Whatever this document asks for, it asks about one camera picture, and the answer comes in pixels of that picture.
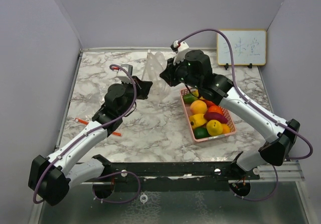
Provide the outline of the clear polka dot zip bag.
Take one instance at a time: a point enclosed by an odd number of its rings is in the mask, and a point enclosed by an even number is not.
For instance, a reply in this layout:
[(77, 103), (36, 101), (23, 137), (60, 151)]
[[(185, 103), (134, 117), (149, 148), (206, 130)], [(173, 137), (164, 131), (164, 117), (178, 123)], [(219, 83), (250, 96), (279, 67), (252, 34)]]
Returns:
[(151, 50), (147, 51), (142, 80), (152, 82), (148, 100), (154, 105), (160, 105), (170, 93), (170, 87), (159, 76), (165, 70), (166, 65), (167, 61), (161, 52), (152, 53)]

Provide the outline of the peach toy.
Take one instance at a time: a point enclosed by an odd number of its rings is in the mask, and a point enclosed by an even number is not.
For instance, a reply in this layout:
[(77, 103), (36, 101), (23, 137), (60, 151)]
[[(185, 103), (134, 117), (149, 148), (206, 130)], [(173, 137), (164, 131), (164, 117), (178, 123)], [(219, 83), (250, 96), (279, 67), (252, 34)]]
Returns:
[(196, 100), (190, 105), (190, 111), (192, 114), (205, 114), (207, 111), (207, 105), (202, 100)]

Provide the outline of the yellow pear toy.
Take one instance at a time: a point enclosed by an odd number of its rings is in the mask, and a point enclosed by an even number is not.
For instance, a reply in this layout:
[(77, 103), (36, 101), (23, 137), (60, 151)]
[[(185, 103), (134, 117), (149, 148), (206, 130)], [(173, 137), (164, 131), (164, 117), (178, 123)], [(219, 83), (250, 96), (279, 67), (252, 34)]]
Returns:
[(206, 129), (210, 136), (218, 136), (223, 132), (222, 124), (217, 120), (210, 120), (207, 122)]

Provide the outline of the yellow lemon toy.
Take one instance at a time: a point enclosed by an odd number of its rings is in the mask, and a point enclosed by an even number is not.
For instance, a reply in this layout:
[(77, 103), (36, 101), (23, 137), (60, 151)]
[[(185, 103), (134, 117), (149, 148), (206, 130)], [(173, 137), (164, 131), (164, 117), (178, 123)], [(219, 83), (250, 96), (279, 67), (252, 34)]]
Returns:
[(195, 97), (199, 98), (198, 90), (195, 89), (194, 91), (192, 91), (192, 95), (194, 95)]

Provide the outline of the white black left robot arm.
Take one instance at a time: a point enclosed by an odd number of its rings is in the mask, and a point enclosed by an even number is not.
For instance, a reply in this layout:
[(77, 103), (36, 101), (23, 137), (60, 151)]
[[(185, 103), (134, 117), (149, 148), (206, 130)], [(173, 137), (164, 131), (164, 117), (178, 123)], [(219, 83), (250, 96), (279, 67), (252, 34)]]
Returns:
[(123, 77), (121, 83), (109, 86), (100, 109), (72, 141), (47, 157), (35, 157), (28, 180), (34, 192), (33, 202), (58, 204), (76, 180), (71, 171), (75, 170), (77, 162), (121, 125), (136, 100), (148, 98), (151, 87), (151, 81), (142, 81), (137, 76)]

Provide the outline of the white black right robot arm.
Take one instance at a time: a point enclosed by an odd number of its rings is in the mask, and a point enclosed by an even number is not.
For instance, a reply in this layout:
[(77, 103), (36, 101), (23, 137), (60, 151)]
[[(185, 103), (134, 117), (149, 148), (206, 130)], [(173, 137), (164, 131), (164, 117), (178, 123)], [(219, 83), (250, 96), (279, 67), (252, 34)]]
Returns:
[(236, 114), (265, 139), (257, 150), (241, 152), (232, 162), (230, 173), (235, 179), (242, 179), (248, 172), (263, 164), (281, 166), (293, 147), (300, 124), (295, 119), (286, 121), (275, 116), (238, 90), (232, 80), (213, 73), (210, 58), (201, 50), (185, 54), (183, 61), (167, 60), (167, 66), (160, 73), (169, 86), (183, 83), (198, 90), (200, 96)]

